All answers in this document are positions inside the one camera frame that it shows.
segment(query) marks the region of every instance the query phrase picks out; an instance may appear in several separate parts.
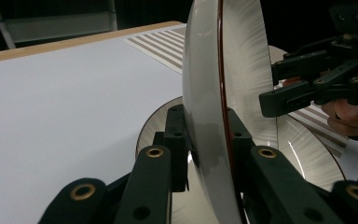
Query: white table surface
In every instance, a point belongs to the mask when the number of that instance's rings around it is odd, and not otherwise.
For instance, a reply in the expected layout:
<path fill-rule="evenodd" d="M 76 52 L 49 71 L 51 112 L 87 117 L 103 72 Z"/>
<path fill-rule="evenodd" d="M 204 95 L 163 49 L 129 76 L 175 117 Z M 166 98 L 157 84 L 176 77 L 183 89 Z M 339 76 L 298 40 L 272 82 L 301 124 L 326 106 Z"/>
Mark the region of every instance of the white table surface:
<path fill-rule="evenodd" d="M 182 95 L 123 38 L 0 62 L 0 223 L 37 223 L 70 182 L 130 172 L 147 118 Z"/>

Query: white tabletop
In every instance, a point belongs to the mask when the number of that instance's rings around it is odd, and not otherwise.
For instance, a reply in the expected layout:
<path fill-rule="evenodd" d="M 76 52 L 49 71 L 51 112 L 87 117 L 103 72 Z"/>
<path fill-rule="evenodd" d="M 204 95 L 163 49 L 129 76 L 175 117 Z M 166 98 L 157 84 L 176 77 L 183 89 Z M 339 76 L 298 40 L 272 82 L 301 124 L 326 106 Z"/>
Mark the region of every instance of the white tabletop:
<path fill-rule="evenodd" d="M 38 222 L 78 178 L 130 172 L 147 118 L 182 95 L 124 38 L 0 62 L 0 223 Z"/>

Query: wooden table edge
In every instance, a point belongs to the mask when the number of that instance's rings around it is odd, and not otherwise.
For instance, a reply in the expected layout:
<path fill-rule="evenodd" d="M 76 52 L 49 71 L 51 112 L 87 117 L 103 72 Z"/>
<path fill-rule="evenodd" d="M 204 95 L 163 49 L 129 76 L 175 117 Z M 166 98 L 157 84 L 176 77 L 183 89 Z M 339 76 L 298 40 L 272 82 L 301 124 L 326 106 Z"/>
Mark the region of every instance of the wooden table edge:
<path fill-rule="evenodd" d="M 166 21 L 166 22 L 156 23 L 152 25 L 140 26 L 140 27 L 108 32 L 98 35 L 88 35 L 79 38 L 57 41 L 57 42 L 52 42 L 42 45 L 35 45 L 26 48 L 2 50 L 0 51 L 0 61 L 34 55 L 38 53 L 49 52 L 57 49 L 71 48 L 71 47 L 84 45 L 92 42 L 102 41 L 105 39 L 115 38 L 124 35 L 133 35 L 136 33 L 141 33 L 145 31 L 155 30 L 155 29 L 179 25 L 179 24 L 182 23 L 179 21 Z"/>

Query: plate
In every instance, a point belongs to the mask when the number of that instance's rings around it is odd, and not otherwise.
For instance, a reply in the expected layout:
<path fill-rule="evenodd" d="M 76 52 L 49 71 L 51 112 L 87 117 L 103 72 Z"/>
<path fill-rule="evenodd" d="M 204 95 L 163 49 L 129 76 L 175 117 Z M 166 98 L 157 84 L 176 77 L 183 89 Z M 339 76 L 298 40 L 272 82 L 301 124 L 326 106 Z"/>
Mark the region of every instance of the plate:
<path fill-rule="evenodd" d="M 277 120 L 264 118 L 258 103 L 258 95 L 272 88 L 259 1 L 194 1 L 186 27 L 183 103 L 202 183 L 220 223 L 245 219 L 232 181 L 227 108 L 237 112 L 257 145 L 277 147 Z"/>
<path fill-rule="evenodd" d="M 136 154 L 153 144 L 155 132 L 164 132 L 168 109 L 182 103 L 182 97 L 173 99 L 150 116 L 138 137 Z M 311 131 L 288 115 L 279 117 L 277 124 L 278 149 L 307 181 L 330 190 L 336 181 L 343 179 L 333 156 Z M 188 162 L 190 191 L 172 195 L 172 223 L 219 223 L 203 187 L 200 171 L 192 160 Z"/>

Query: human hand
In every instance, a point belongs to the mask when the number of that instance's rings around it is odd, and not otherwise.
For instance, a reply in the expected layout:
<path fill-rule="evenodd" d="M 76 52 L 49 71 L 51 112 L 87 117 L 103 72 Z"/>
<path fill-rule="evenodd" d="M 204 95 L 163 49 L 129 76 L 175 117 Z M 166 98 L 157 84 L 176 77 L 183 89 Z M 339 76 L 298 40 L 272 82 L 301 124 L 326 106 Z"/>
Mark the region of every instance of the human hand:
<path fill-rule="evenodd" d="M 322 111 L 329 116 L 327 123 L 337 133 L 358 136 L 358 105 L 338 99 L 322 105 Z"/>

